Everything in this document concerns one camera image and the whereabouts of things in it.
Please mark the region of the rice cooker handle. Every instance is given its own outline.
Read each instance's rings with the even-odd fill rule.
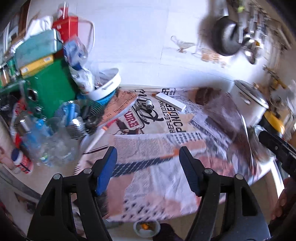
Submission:
[[[247,105],[250,105],[251,104],[251,101],[248,100],[243,94],[242,92],[239,93],[240,97],[242,98],[242,100],[247,104]]]

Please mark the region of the newspaper print tablecloth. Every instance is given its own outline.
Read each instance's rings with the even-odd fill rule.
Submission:
[[[227,94],[219,97],[217,103],[225,103],[219,111],[215,102],[204,107],[195,104],[196,89],[135,92],[139,98],[133,107],[82,156],[75,171],[91,167],[109,146],[117,148],[112,178],[98,200],[109,221],[163,220],[197,211],[200,199],[190,190],[178,157],[184,145],[205,167],[218,174],[241,173],[250,184],[256,180],[260,172],[253,163],[240,115],[236,108],[229,110],[235,105],[227,103],[231,101]],[[159,92],[185,103],[184,112],[157,100],[154,96]],[[152,113],[146,111],[146,99],[152,100]],[[231,124],[221,125],[223,116],[236,121],[232,132]]]

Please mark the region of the white tissue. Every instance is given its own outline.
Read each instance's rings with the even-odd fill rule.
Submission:
[[[42,33],[46,30],[51,30],[54,18],[52,16],[45,16],[43,18],[32,20],[30,26],[27,29],[24,40],[27,40],[31,36]]]

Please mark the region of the green box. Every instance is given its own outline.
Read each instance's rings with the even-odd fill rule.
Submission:
[[[74,100],[78,87],[71,77],[68,64],[58,59],[34,76],[25,79],[27,108],[37,118],[54,116],[65,101]]]

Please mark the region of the plastic bag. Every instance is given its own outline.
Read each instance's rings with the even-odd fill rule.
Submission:
[[[71,76],[82,94],[93,91],[95,89],[95,77],[85,68],[88,52],[77,36],[72,37],[65,43],[64,56],[68,62]]]

